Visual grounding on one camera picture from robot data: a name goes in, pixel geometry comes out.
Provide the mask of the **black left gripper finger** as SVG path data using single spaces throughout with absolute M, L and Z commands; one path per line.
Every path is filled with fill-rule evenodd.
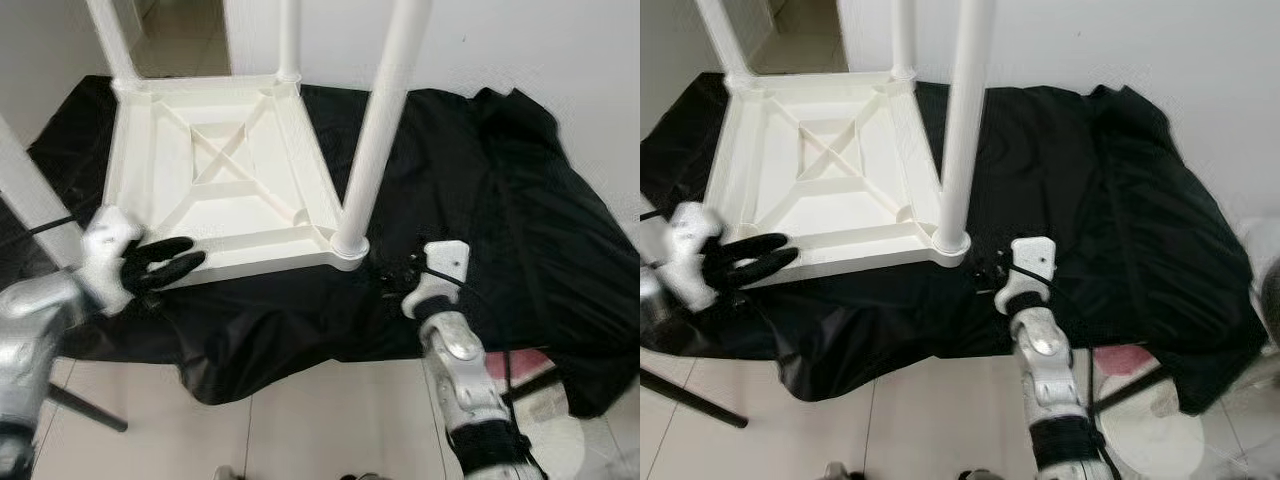
M 205 252 L 184 253 L 169 260 L 160 268 L 146 270 L 140 276 L 140 288 L 142 291 L 157 291 L 172 285 L 201 266 L 206 257 L 207 255 Z
M 138 262 L 168 262 L 188 253 L 195 247 L 195 241 L 189 237 L 175 237 L 160 239 L 150 244 L 133 244 L 131 261 Z
M 790 265 L 799 256 L 797 248 L 781 248 L 763 253 L 751 259 L 741 266 L 733 266 L 724 274 L 724 283 L 732 288 L 741 288 L 774 275 L 781 269 Z
M 765 233 L 716 246 L 716 260 L 722 262 L 786 257 L 787 255 L 788 237 L 780 233 Z

